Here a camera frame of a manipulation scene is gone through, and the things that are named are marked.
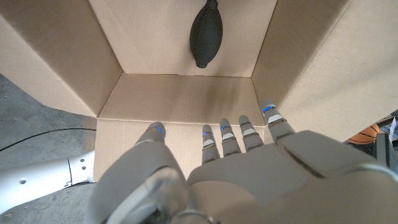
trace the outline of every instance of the cardboard box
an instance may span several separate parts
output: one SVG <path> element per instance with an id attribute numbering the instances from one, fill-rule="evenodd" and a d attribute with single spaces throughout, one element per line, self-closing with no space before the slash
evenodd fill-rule
<path id="1" fill-rule="evenodd" d="M 205 123 L 220 140 L 225 117 L 240 136 L 246 114 L 271 141 L 263 98 L 296 131 L 340 141 L 398 108 L 398 2 L 219 0 L 223 42 L 199 69 L 189 32 L 204 4 L 3 1 L 0 73 L 47 106 L 97 118 L 96 180 L 153 121 L 187 176 Z"/>

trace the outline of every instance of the gray floor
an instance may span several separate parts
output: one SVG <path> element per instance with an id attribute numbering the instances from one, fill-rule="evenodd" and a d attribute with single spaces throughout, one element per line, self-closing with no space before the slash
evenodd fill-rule
<path id="1" fill-rule="evenodd" d="M 0 149 L 33 134 L 81 128 L 79 115 L 41 105 L 0 75 Z M 0 152 L 0 170 L 84 152 L 80 130 L 29 139 Z M 94 184 L 70 187 L 3 213 L 0 223 L 82 223 Z"/>

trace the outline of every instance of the air blower bulb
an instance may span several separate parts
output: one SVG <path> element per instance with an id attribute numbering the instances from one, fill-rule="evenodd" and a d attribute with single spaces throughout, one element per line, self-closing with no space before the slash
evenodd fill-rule
<path id="1" fill-rule="evenodd" d="M 223 39 L 223 21 L 217 5 L 217 0 L 207 0 L 192 24 L 191 53 L 199 68 L 206 68 L 216 56 Z"/>

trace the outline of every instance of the basketball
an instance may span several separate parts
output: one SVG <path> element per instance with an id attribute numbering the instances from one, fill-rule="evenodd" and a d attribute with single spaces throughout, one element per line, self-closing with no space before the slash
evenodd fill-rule
<path id="1" fill-rule="evenodd" d="M 379 126 L 372 124 L 372 126 L 349 138 L 348 141 L 353 144 L 369 144 L 376 140 L 378 133 L 380 133 Z"/>

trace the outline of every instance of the robotic hand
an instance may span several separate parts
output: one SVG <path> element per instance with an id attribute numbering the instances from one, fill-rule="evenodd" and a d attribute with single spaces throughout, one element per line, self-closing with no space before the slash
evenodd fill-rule
<path id="1" fill-rule="evenodd" d="M 97 183 L 88 223 L 396 223 L 398 178 L 386 163 L 311 131 L 295 133 L 270 101 L 262 113 L 274 144 L 239 118 L 247 153 L 228 120 L 203 127 L 202 166 L 185 180 L 150 125 Z"/>

